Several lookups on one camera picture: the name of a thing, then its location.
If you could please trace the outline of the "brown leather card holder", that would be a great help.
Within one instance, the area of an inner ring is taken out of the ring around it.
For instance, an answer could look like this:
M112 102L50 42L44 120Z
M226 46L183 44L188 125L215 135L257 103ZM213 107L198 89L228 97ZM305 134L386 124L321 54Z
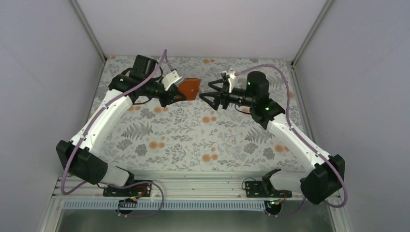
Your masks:
M194 101L200 92L201 79L187 78L179 85L178 91L185 95L185 101Z

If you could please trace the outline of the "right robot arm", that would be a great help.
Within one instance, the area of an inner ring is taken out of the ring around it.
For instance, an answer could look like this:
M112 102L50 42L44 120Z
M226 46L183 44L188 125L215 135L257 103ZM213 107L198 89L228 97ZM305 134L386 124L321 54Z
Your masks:
M270 84L263 72L248 73L245 89L234 87L234 80L235 72L222 72L221 79L208 84L213 91L201 93L200 98L214 110L229 104L249 107L252 119L281 140L304 168L304 172L270 171L262 177L266 192L299 192L320 204L343 188L345 160L319 148L292 123L285 109L269 97Z

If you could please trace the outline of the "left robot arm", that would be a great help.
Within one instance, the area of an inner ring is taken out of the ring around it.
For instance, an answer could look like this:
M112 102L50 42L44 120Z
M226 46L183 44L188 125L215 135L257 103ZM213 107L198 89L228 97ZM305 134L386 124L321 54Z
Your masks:
M131 172L109 165L97 155L109 132L122 115L137 104L139 97L158 99L161 107L186 100L178 89L186 79L176 69L169 65L169 73L155 75L162 70L163 62L169 62L166 53L160 60L138 55L133 67L112 79L104 99L83 128L69 141L59 141L56 151L64 169L60 185L64 195L70 194L64 189L68 174L93 185L106 184L118 189L132 185Z

